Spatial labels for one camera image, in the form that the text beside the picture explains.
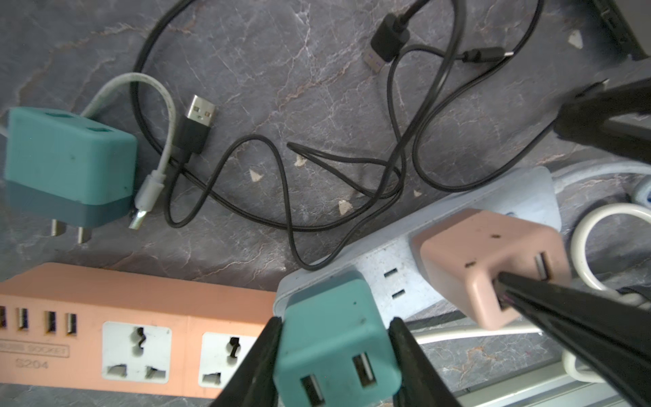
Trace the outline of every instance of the usb port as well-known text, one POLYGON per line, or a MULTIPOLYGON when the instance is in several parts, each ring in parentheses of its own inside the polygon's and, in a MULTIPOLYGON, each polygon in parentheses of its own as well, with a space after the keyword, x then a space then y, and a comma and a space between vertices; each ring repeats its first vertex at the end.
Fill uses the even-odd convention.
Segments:
POLYGON ((359 376, 359 381, 362 383, 362 387, 375 384, 375 376, 373 376, 373 369, 370 367, 370 362, 368 361, 366 352, 354 356, 353 364, 355 365, 355 370, 359 376))
POLYGON ((310 405, 312 407, 323 406, 326 403, 323 393, 321 393, 321 389, 319 388, 319 383, 316 382, 316 378, 313 374, 302 378, 301 385, 303 385, 303 389, 305 389, 307 398, 310 399, 310 405))
POLYGON ((543 251, 534 257, 536 268, 538 269, 538 276, 541 281, 548 281, 551 278, 551 270, 549 269, 549 259, 547 252, 543 251))
POLYGON ((66 314, 66 333, 70 336, 77 335, 77 314, 66 314))
POLYGON ((27 315, 27 308, 18 309, 18 330, 27 331, 29 329, 29 317, 27 315))
POLYGON ((55 333, 57 331, 57 313, 53 311, 45 312, 45 326, 47 333, 55 333))

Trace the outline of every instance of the white power strip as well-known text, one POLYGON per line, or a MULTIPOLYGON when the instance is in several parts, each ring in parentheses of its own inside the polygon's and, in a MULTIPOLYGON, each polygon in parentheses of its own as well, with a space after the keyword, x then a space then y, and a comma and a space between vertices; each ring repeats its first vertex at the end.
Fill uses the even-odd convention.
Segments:
POLYGON ((549 171, 545 167, 511 170, 487 186, 449 195, 346 246, 321 270, 301 269, 289 274, 278 286, 274 314, 284 315, 295 292, 346 270, 364 275, 387 327, 395 316, 408 318, 437 303, 443 297, 422 277, 412 254, 411 239, 467 208, 490 210, 561 229, 561 214, 549 171))

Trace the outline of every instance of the metal connector tip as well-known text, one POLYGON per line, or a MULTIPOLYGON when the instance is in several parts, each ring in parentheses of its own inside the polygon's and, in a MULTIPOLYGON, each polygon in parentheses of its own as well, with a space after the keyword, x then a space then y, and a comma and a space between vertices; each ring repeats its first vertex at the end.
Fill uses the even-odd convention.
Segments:
POLYGON ((77 231, 77 243, 78 244, 86 243, 90 240, 91 236, 92 236, 92 229, 89 229, 87 227, 80 227, 79 230, 77 231))
POLYGON ((201 123, 204 126, 210 127, 212 122, 215 120, 216 112, 217 106, 206 99, 195 95, 195 97, 192 98, 190 108, 187 110, 186 117, 197 123, 201 123))
POLYGON ((50 236, 61 236, 66 232, 66 223, 52 219, 52 226, 49 232, 50 236))
POLYGON ((129 225, 129 229, 134 229, 134 230, 140 229, 140 225, 142 225, 143 220, 145 220, 145 215, 147 215, 146 210, 139 210, 138 213, 136 213, 136 215, 131 220, 131 224, 129 225))
POLYGON ((368 49, 364 51, 363 59, 376 74, 382 69, 384 64, 386 64, 382 57, 380 57, 371 47, 368 47, 368 49))

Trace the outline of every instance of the universal socket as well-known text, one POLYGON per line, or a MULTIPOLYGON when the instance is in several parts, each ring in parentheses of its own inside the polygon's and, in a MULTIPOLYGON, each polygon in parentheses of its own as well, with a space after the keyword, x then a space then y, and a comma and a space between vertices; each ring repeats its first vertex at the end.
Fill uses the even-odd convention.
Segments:
POLYGON ((206 332, 201 338, 199 385, 223 389, 251 350, 255 337, 206 332))
POLYGON ((130 382, 167 383, 172 329, 164 326, 104 322, 102 377, 130 382))

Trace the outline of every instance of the white usb cable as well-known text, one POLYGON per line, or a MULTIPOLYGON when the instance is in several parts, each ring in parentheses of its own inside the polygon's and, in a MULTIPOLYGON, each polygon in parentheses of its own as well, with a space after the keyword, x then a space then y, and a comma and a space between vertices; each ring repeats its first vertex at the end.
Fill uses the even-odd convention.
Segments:
POLYGON ((151 76, 140 74, 138 72, 128 72, 116 76, 108 81, 99 92, 97 92, 88 106, 81 112, 81 116, 88 118, 95 116, 100 108, 106 104, 110 95, 113 94, 118 87, 127 85, 131 82, 142 82, 151 85, 163 96, 165 105, 167 106, 167 118, 169 121, 167 124, 165 147, 163 148, 160 161, 158 162, 158 168, 147 175, 145 182, 143 182, 143 185, 141 185, 135 196, 135 207, 138 209, 138 213, 133 218, 129 228, 138 229, 142 224, 145 215, 153 209, 159 195, 165 187, 165 170, 170 155, 172 154, 172 142, 174 141, 174 135, 176 133, 176 107, 174 106, 172 96, 162 83, 151 76))

